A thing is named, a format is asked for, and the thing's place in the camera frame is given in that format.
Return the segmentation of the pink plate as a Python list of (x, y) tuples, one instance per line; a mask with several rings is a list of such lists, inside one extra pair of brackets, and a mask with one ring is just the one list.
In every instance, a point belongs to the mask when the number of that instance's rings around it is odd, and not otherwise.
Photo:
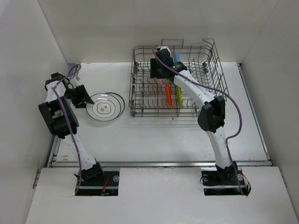
[(159, 78), (155, 78), (155, 82), (156, 82), (158, 85), (163, 85), (163, 84), (164, 84), (163, 79), (159, 79)]

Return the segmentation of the white plate blue rim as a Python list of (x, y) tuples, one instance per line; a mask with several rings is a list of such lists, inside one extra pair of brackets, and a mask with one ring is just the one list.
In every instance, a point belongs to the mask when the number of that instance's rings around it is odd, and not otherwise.
[(87, 104), (88, 115), (102, 122), (112, 121), (121, 114), (122, 106), (118, 98), (111, 93), (97, 93), (91, 96), (94, 104)]

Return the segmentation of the orange small plate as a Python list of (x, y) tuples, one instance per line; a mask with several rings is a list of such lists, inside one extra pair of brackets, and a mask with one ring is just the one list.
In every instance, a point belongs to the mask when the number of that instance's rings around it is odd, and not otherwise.
[(165, 85), (165, 94), (166, 94), (167, 104), (172, 109), (173, 106), (172, 106), (172, 98), (171, 98), (171, 87), (169, 83), (166, 83)]

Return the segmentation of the lime green small plate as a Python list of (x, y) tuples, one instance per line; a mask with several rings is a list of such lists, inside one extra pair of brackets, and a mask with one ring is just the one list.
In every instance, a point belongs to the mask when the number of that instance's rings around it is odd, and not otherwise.
[(179, 86), (176, 86), (176, 96), (177, 96), (177, 103), (179, 106), (183, 106), (183, 100), (182, 100), (182, 91)]

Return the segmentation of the orange sunburst pattern plate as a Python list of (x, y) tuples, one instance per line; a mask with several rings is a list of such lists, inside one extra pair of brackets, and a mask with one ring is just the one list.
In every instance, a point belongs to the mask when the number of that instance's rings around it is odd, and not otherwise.
[(124, 98), (120, 94), (115, 93), (115, 92), (107, 92), (107, 94), (110, 94), (110, 95), (114, 96), (119, 101), (119, 103), (120, 103), (120, 112), (119, 112), (117, 118), (120, 117), (123, 114), (123, 112), (125, 110), (125, 107), (126, 107)]

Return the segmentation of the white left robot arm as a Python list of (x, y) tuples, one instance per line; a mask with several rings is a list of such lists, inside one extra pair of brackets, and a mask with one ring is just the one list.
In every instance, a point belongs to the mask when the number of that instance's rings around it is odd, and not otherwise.
[(94, 185), (103, 183), (105, 174), (97, 160), (85, 150), (78, 134), (79, 123), (68, 100), (75, 108), (94, 105), (83, 85), (68, 87), (67, 77), (60, 73), (51, 74), (45, 82), (47, 97), (38, 109), (51, 134), (60, 138), (78, 159), (80, 181), (91, 181)]

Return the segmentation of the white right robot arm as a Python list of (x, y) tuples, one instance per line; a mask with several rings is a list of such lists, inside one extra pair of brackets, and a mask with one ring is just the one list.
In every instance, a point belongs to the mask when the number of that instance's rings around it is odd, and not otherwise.
[(208, 90), (212, 88), (199, 84), (182, 62), (175, 63), (167, 48), (153, 50), (153, 54), (162, 77), (180, 87), (199, 107), (197, 121), (211, 142), (215, 155), (217, 180), (221, 185), (236, 185), (237, 165), (229, 152), (224, 131), (226, 105), (222, 96), (224, 93), (215, 96), (209, 92)]

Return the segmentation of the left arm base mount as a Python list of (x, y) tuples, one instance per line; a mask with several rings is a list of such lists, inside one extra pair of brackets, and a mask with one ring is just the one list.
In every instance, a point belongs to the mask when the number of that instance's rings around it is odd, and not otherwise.
[(75, 196), (118, 196), (120, 171), (108, 170), (104, 173), (104, 177), (82, 181), (80, 186), (77, 182)]

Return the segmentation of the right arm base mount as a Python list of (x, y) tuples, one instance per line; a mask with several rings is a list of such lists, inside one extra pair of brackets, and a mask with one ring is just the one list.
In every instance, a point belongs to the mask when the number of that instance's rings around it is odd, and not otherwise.
[(252, 187), (248, 179), (242, 173), (242, 170), (237, 171), (237, 178), (240, 187), (234, 172), (233, 177), (230, 177), (228, 180), (222, 180), (218, 176), (216, 168), (202, 168), (200, 182), (203, 185), (205, 196), (248, 196)]

